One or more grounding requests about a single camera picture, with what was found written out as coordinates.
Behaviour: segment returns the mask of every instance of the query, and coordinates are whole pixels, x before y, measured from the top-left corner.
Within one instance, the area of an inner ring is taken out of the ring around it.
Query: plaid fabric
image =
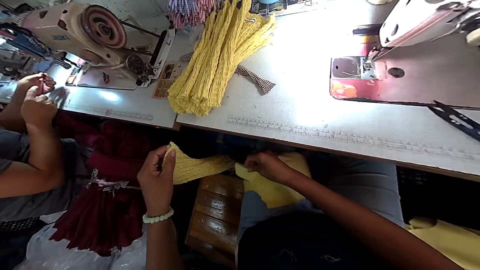
[[[189,52],[185,55],[182,55],[179,59],[179,61],[183,62],[190,62],[192,59],[193,52]],[[257,76],[253,71],[249,70],[248,68],[242,66],[242,65],[237,65],[237,68],[235,69],[235,73],[238,75],[242,75],[245,77],[250,77],[255,84],[262,90],[264,94],[268,94],[270,90],[276,85],[269,80],[265,80]]]
[[[107,192],[115,192],[116,189],[119,188],[129,188],[129,189],[138,189],[141,190],[141,188],[136,187],[136,186],[129,186],[127,180],[125,181],[120,181],[120,182],[107,182],[103,179],[98,178],[98,170],[95,168],[93,169],[92,176],[90,177],[90,180],[88,180],[87,185],[85,186],[86,188],[89,188],[91,184],[95,183],[98,185],[99,189],[102,191],[107,191]]]
[[[169,0],[167,17],[175,28],[204,23],[212,11],[219,11],[224,0]]]

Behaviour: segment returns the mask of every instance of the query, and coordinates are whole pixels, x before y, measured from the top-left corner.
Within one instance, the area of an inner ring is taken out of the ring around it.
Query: yellow fabric strip
[[[185,155],[173,142],[170,142],[168,145],[165,157],[173,149],[175,149],[176,156],[173,184],[183,184],[191,180],[221,173],[235,165],[235,162],[226,155],[216,155],[205,159],[192,159]]]

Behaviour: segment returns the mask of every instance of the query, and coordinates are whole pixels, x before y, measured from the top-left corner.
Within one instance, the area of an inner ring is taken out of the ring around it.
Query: ruler markings
[[[66,107],[73,108],[73,109],[90,111],[90,112],[95,112],[97,114],[105,115],[105,116],[126,116],[126,117],[132,117],[132,118],[146,119],[146,120],[150,120],[150,121],[153,120],[153,115],[152,114],[144,114],[144,113],[130,112],[130,111],[120,111],[120,110],[110,110],[110,109],[101,109],[101,108],[95,108],[95,107],[77,106],[77,105],[70,105],[70,104],[67,105]]]
[[[480,153],[468,153],[463,150],[456,150],[444,147],[435,147],[422,143],[402,142],[397,140],[387,140],[370,135],[359,135],[357,133],[348,133],[336,131],[327,128],[309,127],[289,123],[278,123],[264,121],[248,117],[229,116],[227,123],[231,125],[243,126],[253,129],[268,130],[277,133],[291,134],[309,138],[317,138],[343,143],[353,143],[357,145],[368,145],[381,147],[398,151],[415,151],[418,153],[435,154],[449,156],[452,158],[465,160],[480,160]]]

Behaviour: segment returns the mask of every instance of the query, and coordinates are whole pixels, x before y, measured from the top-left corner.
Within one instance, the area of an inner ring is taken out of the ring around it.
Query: sewing machine handwheel
[[[127,33],[120,20],[102,6],[87,7],[82,13],[80,22],[87,35],[104,47],[118,49],[127,43]]]

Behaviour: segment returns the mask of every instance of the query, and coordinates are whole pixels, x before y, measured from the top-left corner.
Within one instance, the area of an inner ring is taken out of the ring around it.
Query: white plastic bag
[[[15,270],[109,270],[118,250],[101,257],[88,250],[67,249],[68,240],[49,240],[57,229],[53,224],[34,234],[27,246],[26,260]]]
[[[147,233],[128,247],[122,248],[120,257],[112,264],[111,270],[144,270],[147,259]]]

